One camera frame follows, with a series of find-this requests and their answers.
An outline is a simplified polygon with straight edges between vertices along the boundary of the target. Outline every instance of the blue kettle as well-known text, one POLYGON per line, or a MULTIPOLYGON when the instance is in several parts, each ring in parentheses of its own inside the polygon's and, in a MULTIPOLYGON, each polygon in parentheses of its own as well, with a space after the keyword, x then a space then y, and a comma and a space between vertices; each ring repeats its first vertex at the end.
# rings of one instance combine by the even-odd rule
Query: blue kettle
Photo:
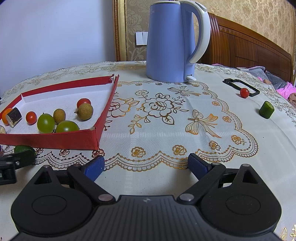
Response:
POLYGON ((188 82, 194 64, 210 41, 211 25, 207 9, 193 1, 159 1, 150 7, 146 75, 161 82, 188 82), (195 46, 193 17, 199 24, 195 46))

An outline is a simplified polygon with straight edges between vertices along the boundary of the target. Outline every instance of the red cherry tomato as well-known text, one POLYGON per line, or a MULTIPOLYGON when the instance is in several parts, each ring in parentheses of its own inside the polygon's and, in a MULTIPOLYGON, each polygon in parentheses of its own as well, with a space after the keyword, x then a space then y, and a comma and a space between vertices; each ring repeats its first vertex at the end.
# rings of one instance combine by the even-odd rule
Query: red cherry tomato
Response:
POLYGON ((240 91, 240 95, 243 98, 247 98, 249 96, 250 92, 247 88, 242 88, 240 91))
POLYGON ((82 99, 80 99, 80 100, 77 102, 77 109, 78 109, 78 107, 79 107, 81 104, 83 104, 83 103, 89 103, 89 104, 91 104, 91 101, 90 101, 89 99, 87 99, 87 98, 82 98, 82 99))
POLYGON ((32 125, 32 124, 35 124, 36 121, 37 121, 37 115, 35 112, 33 111, 29 111, 27 114, 26 114, 26 121, 28 122, 28 124, 32 125))

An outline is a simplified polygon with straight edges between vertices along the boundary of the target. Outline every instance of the white wall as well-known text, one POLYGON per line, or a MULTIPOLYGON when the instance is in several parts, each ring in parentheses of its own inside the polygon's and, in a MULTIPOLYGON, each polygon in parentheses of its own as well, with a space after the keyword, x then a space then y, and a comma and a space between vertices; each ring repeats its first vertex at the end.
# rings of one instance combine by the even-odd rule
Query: white wall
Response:
POLYGON ((0 5, 0 96, 34 75, 101 61, 115 61, 112 0, 0 5))

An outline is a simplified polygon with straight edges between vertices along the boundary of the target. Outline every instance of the white kettle handle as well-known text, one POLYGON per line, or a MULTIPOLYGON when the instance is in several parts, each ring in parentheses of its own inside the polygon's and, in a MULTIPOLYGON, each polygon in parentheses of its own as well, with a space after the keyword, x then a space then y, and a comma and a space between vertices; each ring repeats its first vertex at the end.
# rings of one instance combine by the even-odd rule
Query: white kettle handle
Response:
POLYGON ((207 8, 203 6, 202 4, 198 2, 193 1, 180 1, 180 3, 186 3, 193 6, 197 12, 199 13, 199 16, 196 15, 199 24, 199 38, 197 42, 197 50, 195 54, 191 57, 189 60, 190 63, 194 64, 203 56, 205 53, 207 46, 209 45, 210 37, 211 37, 211 24, 210 24, 210 18, 209 14, 207 13, 207 8))

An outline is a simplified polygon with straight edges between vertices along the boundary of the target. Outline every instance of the lace tablecloth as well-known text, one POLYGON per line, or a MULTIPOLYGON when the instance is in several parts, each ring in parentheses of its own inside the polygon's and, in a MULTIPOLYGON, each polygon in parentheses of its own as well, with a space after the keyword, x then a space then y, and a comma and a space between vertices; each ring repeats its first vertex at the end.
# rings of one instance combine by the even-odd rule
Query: lace tablecloth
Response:
MULTIPOLYGON (((0 110, 21 92, 110 74, 120 78, 100 149, 37 148, 36 165, 18 170, 16 184, 0 186, 3 241, 17 233, 11 204, 41 165, 61 169, 103 155, 105 172, 96 183, 116 198, 120 194, 177 196, 197 181, 187 169, 192 152, 229 168, 251 164, 282 206, 276 234, 283 240, 295 237, 296 109, 272 86, 248 73, 196 64, 197 81, 174 84, 148 79, 145 62, 86 64, 21 82, 4 94, 0 110), (222 82, 225 78, 244 80, 260 95, 242 99, 238 90, 222 82), (258 114, 265 100, 275 107, 268 120, 258 114)), ((5 154, 13 151, 13 146, 3 148, 5 154)))

